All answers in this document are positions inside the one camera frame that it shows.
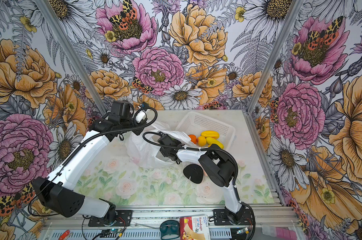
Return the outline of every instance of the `banana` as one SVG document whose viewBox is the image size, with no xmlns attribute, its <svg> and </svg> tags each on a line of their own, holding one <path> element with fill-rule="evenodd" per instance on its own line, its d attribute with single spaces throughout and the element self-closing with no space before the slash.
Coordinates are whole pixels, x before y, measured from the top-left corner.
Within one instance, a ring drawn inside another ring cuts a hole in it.
<svg viewBox="0 0 362 240">
<path fill-rule="evenodd" d="M 201 133 L 201 136 L 203 137 L 213 137 L 214 139 L 217 139 L 220 137 L 220 134 L 216 131 L 204 131 Z"/>
<path fill-rule="evenodd" d="M 213 137 L 207 137 L 206 142 L 209 144 L 209 146 L 212 144 L 217 144 L 220 148 L 224 149 L 224 145 Z"/>
</svg>

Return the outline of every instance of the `purple flower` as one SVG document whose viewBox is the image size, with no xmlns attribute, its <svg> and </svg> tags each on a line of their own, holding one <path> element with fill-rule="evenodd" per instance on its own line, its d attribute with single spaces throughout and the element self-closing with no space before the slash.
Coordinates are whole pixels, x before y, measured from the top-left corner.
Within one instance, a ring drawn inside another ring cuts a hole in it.
<svg viewBox="0 0 362 240">
<path fill-rule="evenodd" d="M 290 59 L 285 63 L 284 68 L 287 72 L 302 81 L 311 81 L 314 85 L 322 84 L 330 78 L 343 64 L 347 54 L 342 54 L 345 49 L 345 42 L 349 31 L 345 30 L 345 19 L 337 31 L 337 38 L 329 45 L 319 43 L 313 50 L 310 50 L 310 40 L 308 33 L 310 31 L 321 32 L 327 29 L 332 22 L 325 23 L 310 17 L 304 24 L 299 35 L 295 36 Z"/>
<path fill-rule="evenodd" d="M 116 53 L 112 54 L 116 56 L 142 51 L 148 46 L 153 46 L 157 40 L 155 18 L 150 18 L 142 4 L 138 6 L 134 0 L 132 0 L 132 3 L 137 12 L 137 19 L 132 20 L 126 30 L 121 30 L 119 26 L 113 27 L 113 24 L 109 21 L 109 18 L 121 14 L 122 3 L 119 4 L 119 7 L 112 4 L 111 8 L 105 6 L 105 8 L 96 9 L 97 24 L 100 26 L 98 31 L 105 35 L 106 41 L 111 43 L 116 51 Z"/>
<path fill-rule="evenodd" d="M 154 47 L 146 49 L 140 57 L 133 60 L 135 76 L 142 84 L 154 88 L 154 95 L 164 95 L 174 85 L 184 80 L 184 69 L 177 55 Z"/>
<path fill-rule="evenodd" d="M 206 0 L 190 0 L 190 4 L 198 5 L 200 8 L 207 7 Z"/>
<path fill-rule="evenodd" d="M 277 115 L 276 135 L 288 138 L 299 150 L 310 147 L 324 127 L 321 96 L 309 83 L 289 83 L 279 98 Z"/>
<path fill-rule="evenodd" d="M 180 0 L 153 0 L 152 4 L 155 15 L 160 12 L 169 12 L 173 15 L 180 10 Z"/>
<path fill-rule="evenodd" d="M 49 174 L 46 164 L 52 141 L 49 128 L 29 115 L 0 120 L 0 197 L 14 196 L 32 180 Z"/>
</svg>

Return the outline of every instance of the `white plastic basket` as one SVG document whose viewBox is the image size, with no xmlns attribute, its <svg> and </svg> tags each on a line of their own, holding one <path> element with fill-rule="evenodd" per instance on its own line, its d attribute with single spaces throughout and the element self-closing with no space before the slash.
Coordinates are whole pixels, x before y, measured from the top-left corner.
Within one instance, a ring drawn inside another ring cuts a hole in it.
<svg viewBox="0 0 362 240">
<path fill-rule="evenodd" d="M 194 111 L 188 112 L 175 130 L 185 132 L 188 135 L 193 134 L 196 137 L 199 137 L 203 131 L 216 131 L 220 134 L 217 140 L 224 145 L 226 151 L 232 145 L 236 131 L 232 125 Z"/>
</svg>

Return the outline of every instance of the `electrical wire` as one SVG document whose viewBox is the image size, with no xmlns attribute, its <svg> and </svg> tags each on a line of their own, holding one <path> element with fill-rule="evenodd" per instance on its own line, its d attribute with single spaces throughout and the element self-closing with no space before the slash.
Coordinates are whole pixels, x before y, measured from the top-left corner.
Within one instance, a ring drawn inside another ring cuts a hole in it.
<svg viewBox="0 0 362 240">
<path fill-rule="evenodd" d="M 172 149 L 186 149 L 186 150 L 192 150 L 192 151 L 219 151 L 219 152 L 223 152 L 225 154 L 227 154 L 227 156 L 229 156 L 229 160 L 231 161 L 231 163 L 234 165 L 234 176 L 233 176 L 233 180 L 232 180 L 232 184 L 233 186 L 236 185 L 236 179 L 237 179 L 237 175 L 238 175 L 238 166 L 237 166 L 237 162 L 234 159 L 234 157 L 228 153 L 227 151 L 221 149 L 221 148 L 211 148 L 211 147 L 206 147 L 206 148 L 194 148 L 194 147 L 177 147 L 177 146 L 167 146 L 167 145 L 163 145 L 157 142 L 152 142 L 149 139 L 147 139 L 145 137 L 146 134 L 154 134 L 154 135 L 158 135 L 158 136 L 162 136 L 161 134 L 159 134 L 158 132 L 144 132 L 144 134 L 142 135 L 142 137 L 144 138 L 144 140 L 150 144 L 159 146 L 159 147 L 167 147 L 167 148 L 172 148 Z"/>
<path fill-rule="evenodd" d="M 62 168 L 59 170 L 59 172 L 57 173 L 57 175 L 55 175 L 55 177 L 53 178 L 53 180 L 49 181 L 49 183 L 37 194 L 35 195 L 35 197 L 30 201 L 27 209 L 29 211 L 29 213 L 32 215 L 32 216 L 35 216 L 35 217 L 48 217 L 48 216 L 55 216 L 55 215 L 59 215 L 59 214 L 50 214 L 50 215 L 37 215 L 37 214 L 34 214 L 32 213 L 32 209 L 31 209 L 31 203 L 35 200 L 35 198 L 41 194 L 48 186 L 50 183 L 52 183 L 56 177 L 58 177 L 60 175 L 60 173 L 62 172 L 63 168 L 69 163 L 69 161 L 73 158 L 73 156 L 75 156 L 80 150 L 81 148 L 83 148 L 84 146 L 86 146 L 86 144 L 90 141 L 92 141 L 93 139 L 97 138 L 97 137 L 101 137 L 103 135 L 107 135 L 107 134 L 117 134 L 117 133 L 121 133 L 121 132 L 128 132 L 128 131 L 135 131 L 135 130 L 139 130 L 139 129 L 143 129 L 145 127 L 148 127 L 150 126 L 151 124 L 153 124 L 157 117 L 158 117 L 158 113 L 157 113 L 157 110 L 155 108 L 152 108 L 152 107 L 149 107 L 149 106 L 145 106 L 143 108 L 140 108 L 138 109 L 134 116 L 133 116 L 133 120 L 135 120 L 135 118 L 137 117 L 137 114 L 140 112 L 140 111 L 144 111 L 146 109 L 150 109 L 154 112 L 154 118 L 146 123 L 146 124 L 140 124 L 139 126 L 136 126 L 136 127 L 129 127 L 129 128 L 124 128 L 124 129 L 117 129 L 117 130 L 109 130 L 109 131 L 105 131 L 105 132 L 100 132 L 96 135 L 93 135 L 91 137 L 89 137 L 88 139 L 84 140 L 83 142 L 81 142 L 80 144 L 78 144 L 78 147 L 76 149 L 74 149 L 74 151 L 72 151 L 70 153 L 70 155 L 63 161 L 62 163 Z"/>
</svg>

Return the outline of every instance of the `floral tablecloth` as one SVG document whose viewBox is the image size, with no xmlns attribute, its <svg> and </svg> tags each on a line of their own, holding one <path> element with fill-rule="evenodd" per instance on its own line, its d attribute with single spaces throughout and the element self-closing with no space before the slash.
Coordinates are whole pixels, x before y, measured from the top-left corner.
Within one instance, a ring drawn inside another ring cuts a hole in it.
<svg viewBox="0 0 362 240">
<path fill-rule="evenodd" d="M 220 114 L 216 114 L 217 111 L 209 112 L 204 114 L 214 114 L 215 118 L 220 118 Z M 235 126 L 236 123 L 231 121 L 235 121 L 236 118 L 243 120 L 243 116 L 241 112 L 231 112 L 229 114 L 234 115 L 228 118 L 225 111 L 225 121 Z M 184 114 L 180 111 L 162 111 L 159 112 L 159 119 L 170 121 L 169 116 L 172 116 L 181 120 Z M 239 166 L 236 182 L 239 196 L 248 203 L 273 203 L 260 162 L 258 158 L 254 159 L 257 155 L 254 146 L 251 145 L 249 131 L 245 122 L 243 124 L 241 128 L 235 126 L 237 136 L 230 150 Z M 177 122 L 174 121 L 170 126 L 174 129 L 176 125 Z M 195 184 L 184 176 L 183 169 L 187 165 L 188 163 L 173 164 L 162 169 L 139 167 L 130 161 L 125 143 L 115 138 L 85 170 L 74 191 L 105 199 L 116 205 L 224 204 L 220 188 L 207 176 L 204 176 L 200 184 Z"/>
</svg>

